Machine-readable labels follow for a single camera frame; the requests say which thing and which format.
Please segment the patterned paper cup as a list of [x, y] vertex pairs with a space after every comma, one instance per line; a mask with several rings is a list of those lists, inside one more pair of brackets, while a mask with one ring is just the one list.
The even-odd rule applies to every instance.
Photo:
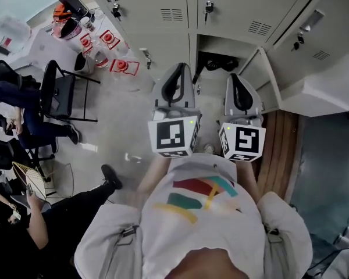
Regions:
[[80, 19], [80, 23], [84, 28], [88, 29], [90, 32], [93, 32], [95, 30], [95, 27], [88, 16], [82, 17]]

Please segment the white waste bin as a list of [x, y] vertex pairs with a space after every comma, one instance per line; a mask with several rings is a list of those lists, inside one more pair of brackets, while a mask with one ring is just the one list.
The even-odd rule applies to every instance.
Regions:
[[88, 60], [83, 56], [82, 52], [79, 52], [74, 64], [74, 72], [77, 74], [88, 75], [91, 73]]

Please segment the white foam block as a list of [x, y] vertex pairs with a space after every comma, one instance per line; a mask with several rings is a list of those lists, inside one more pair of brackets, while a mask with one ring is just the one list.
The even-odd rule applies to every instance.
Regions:
[[306, 117], [349, 111], [349, 59], [281, 92], [282, 110]]

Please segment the black folding chair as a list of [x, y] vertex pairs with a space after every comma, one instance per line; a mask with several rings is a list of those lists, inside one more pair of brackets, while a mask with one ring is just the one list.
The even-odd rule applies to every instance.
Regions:
[[72, 117], [74, 86], [78, 78], [86, 81], [85, 99], [89, 83], [101, 83], [93, 78], [61, 69], [55, 60], [50, 60], [46, 65], [41, 85], [41, 113], [48, 118], [61, 121], [98, 122], [97, 119]]

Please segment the wooden plank platform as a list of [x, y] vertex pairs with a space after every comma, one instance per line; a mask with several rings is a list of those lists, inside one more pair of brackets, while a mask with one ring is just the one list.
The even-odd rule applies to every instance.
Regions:
[[272, 191], [283, 199], [293, 168], [299, 116], [277, 110], [263, 118], [266, 128], [263, 154], [252, 166], [260, 194]]

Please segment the white table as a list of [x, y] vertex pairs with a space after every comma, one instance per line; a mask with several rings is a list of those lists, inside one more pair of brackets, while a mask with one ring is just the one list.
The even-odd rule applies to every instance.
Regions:
[[34, 66], [44, 71], [47, 64], [55, 60], [61, 69], [73, 70], [78, 53], [75, 44], [40, 29], [20, 52], [9, 57], [8, 63], [13, 69]]

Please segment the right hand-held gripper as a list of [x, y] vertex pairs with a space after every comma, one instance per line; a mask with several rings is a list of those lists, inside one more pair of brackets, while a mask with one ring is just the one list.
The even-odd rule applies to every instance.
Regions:
[[224, 158], [232, 161], [253, 162], [263, 154], [266, 129], [261, 99], [253, 86], [241, 76], [230, 74], [227, 79], [225, 115], [241, 112], [247, 116], [224, 116], [220, 120], [219, 138]]

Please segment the clear container red label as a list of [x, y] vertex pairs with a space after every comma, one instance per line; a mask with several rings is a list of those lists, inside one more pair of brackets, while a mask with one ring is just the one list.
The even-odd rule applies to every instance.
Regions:
[[20, 52], [32, 35], [30, 26], [10, 15], [0, 17], [0, 47], [9, 53]]

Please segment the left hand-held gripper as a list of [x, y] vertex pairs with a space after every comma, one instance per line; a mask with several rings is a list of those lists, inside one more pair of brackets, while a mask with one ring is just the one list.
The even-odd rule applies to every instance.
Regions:
[[156, 108], [148, 122], [153, 153], [164, 158], [183, 158], [194, 153], [200, 130], [201, 112], [195, 107], [193, 79], [186, 63], [169, 68], [154, 86]]

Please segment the person's right forearm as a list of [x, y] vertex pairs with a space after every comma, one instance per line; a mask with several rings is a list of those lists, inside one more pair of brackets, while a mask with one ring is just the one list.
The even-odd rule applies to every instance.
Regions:
[[236, 161], [235, 164], [237, 169], [237, 182], [249, 193], [254, 202], [258, 203], [261, 196], [251, 162]]

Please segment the person's white printed shirt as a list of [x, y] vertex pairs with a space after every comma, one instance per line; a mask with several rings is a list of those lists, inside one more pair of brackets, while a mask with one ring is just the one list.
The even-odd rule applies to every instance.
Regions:
[[100, 207], [74, 265], [82, 279], [302, 279], [313, 257], [302, 217], [276, 193], [260, 196], [231, 160], [171, 159], [135, 205]]

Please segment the person's left forearm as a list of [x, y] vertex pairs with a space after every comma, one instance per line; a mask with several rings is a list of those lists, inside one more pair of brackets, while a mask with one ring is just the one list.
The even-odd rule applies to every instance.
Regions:
[[143, 177], [140, 185], [137, 188], [137, 192], [140, 194], [151, 194], [161, 179], [166, 176], [171, 158], [165, 158], [160, 155], [156, 155], [152, 160], [149, 168]]

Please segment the pink tinted jug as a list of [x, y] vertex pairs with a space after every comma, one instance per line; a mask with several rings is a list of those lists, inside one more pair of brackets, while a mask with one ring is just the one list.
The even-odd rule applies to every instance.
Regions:
[[54, 23], [52, 30], [56, 38], [71, 40], [81, 33], [82, 27], [77, 20], [69, 18], [67, 21]]

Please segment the locker door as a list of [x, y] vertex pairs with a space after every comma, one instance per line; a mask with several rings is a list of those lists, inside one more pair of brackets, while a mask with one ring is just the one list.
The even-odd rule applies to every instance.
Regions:
[[276, 77], [263, 47], [259, 46], [251, 54], [239, 70], [238, 75], [248, 81], [259, 94], [262, 102], [262, 113], [269, 113], [281, 108], [282, 98]]

